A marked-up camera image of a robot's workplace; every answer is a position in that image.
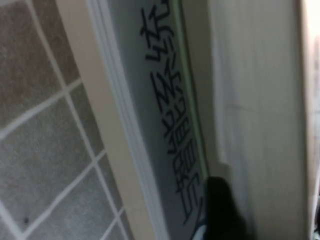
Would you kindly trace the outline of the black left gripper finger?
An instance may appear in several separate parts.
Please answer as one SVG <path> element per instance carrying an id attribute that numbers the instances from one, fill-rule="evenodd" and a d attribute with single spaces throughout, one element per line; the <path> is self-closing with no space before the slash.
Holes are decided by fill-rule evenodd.
<path id="1" fill-rule="evenodd" d="M 218 176 L 206 180 L 205 240 L 253 240 L 227 181 Z"/>

